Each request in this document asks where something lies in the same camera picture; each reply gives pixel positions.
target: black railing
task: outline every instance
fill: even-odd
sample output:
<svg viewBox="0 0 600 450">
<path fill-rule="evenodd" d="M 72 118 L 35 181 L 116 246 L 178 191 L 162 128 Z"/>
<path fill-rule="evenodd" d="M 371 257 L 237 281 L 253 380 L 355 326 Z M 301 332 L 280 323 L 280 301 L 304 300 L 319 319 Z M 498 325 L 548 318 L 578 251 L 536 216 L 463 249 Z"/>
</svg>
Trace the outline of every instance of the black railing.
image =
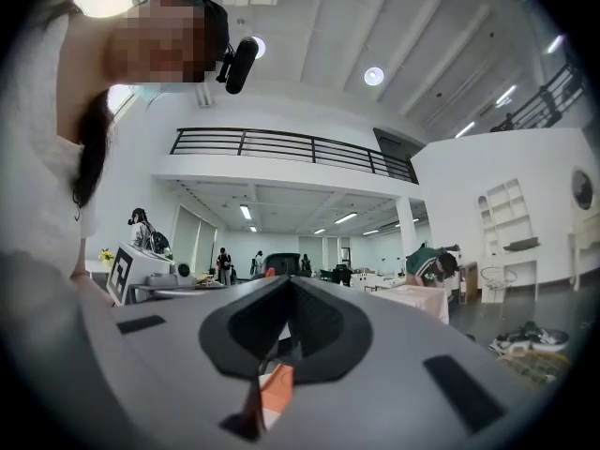
<svg viewBox="0 0 600 450">
<path fill-rule="evenodd" d="M 549 128 L 563 118 L 563 113 L 583 95 L 581 72 L 570 65 L 562 67 L 546 85 L 518 110 L 512 112 L 490 131 L 522 128 Z"/>
<path fill-rule="evenodd" d="M 350 143 L 255 128 L 179 128 L 171 155 L 221 154 L 300 160 L 376 173 L 418 184 L 409 156 L 385 155 Z"/>
</svg>

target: floor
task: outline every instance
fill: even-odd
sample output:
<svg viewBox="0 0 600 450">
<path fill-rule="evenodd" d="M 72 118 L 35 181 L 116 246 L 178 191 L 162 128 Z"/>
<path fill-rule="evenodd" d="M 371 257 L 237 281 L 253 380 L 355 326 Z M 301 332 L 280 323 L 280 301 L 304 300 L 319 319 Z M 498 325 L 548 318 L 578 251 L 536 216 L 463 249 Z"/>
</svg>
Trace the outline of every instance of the floor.
<svg viewBox="0 0 600 450">
<path fill-rule="evenodd" d="M 573 360 L 579 345 L 593 325 L 600 304 L 600 278 L 588 275 L 578 292 L 568 283 L 542 285 L 537 302 L 533 287 L 514 289 L 503 304 L 450 304 L 450 324 L 475 341 L 487 346 L 496 336 L 519 328 L 526 321 L 538 326 L 563 330 L 570 336 L 564 353 Z"/>
</svg>

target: ceiling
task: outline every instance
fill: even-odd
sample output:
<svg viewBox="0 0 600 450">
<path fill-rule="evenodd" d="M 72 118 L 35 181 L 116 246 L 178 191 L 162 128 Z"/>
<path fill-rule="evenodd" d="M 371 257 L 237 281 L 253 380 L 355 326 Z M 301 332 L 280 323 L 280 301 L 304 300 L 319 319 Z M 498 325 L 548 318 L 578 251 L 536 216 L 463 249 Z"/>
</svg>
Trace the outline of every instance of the ceiling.
<svg viewBox="0 0 600 450">
<path fill-rule="evenodd" d="M 265 233 L 313 234 L 326 229 L 322 235 L 355 236 L 398 223 L 394 200 L 366 195 L 321 191 L 317 189 L 238 185 L 204 181 L 171 182 L 179 192 L 186 192 L 220 218 L 230 230 L 250 231 L 255 226 Z M 240 205 L 249 207 L 252 220 L 246 220 Z M 412 214 L 421 222 L 427 221 L 423 202 L 411 202 Z M 341 224 L 335 221 L 356 212 Z"/>
<path fill-rule="evenodd" d="M 545 57 L 543 42 L 526 26 L 529 4 L 278 0 L 226 9 L 234 47 L 248 35 L 266 44 L 250 81 L 305 83 L 366 98 L 406 116 L 434 141 L 454 137 L 472 120 L 471 134 L 488 131 L 534 93 Z M 365 84 L 371 67 L 383 69 L 382 84 Z M 509 105 L 480 116 L 513 84 Z"/>
</svg>

